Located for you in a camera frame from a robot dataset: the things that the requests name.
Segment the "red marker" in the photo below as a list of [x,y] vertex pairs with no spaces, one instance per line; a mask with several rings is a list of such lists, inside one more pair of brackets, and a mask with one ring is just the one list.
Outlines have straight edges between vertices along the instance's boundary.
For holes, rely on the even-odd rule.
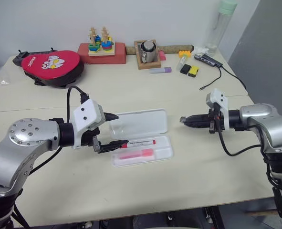
[[130,141],[124,145],[121,146],[121,148],[131,148],[131,147],[137,147],[137,146],[150,146],[155,145],[155,140],[146,140],[146,141]]
[[137,150],[134,152],[127,152],[125,153],[124,156],[120,156],[119,159],[130,159],[130,158],[136,158],[136,157],[142,157],[142,156],[153,156],[154,155],[154,150],[153,149],[142,149],[142,150]]

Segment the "stainless steel mug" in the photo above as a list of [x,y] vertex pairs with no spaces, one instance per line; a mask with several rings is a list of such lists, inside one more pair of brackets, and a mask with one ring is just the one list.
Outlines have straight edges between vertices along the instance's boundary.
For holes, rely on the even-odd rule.
[[153,62],[156,57],[156,44],[153,43],[150,40],[144,41],[141,44],[141,50],[142,50],[142,62],[143,63],[149,63]]

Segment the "green bottle cap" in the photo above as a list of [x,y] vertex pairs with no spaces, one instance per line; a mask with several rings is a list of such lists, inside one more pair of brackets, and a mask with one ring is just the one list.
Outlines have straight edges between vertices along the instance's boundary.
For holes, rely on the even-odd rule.
[[236,6],[236,0],[222,0],[219,7],[219,13],[233,15]]

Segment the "cartoon print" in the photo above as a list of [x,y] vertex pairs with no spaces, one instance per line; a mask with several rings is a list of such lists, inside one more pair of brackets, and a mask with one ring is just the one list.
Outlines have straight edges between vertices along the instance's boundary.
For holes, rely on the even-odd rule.
[[63,66],[64,60],[59,59],[59,56],[49,56],[48,61],[42,64],[43,69],[54,69]]

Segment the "gray wall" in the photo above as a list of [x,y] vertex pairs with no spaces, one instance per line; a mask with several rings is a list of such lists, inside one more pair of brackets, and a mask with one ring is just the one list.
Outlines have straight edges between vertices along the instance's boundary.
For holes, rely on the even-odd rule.
[[282,0],[261,0],[233,55],[231,68],[255,103],[282,115]]

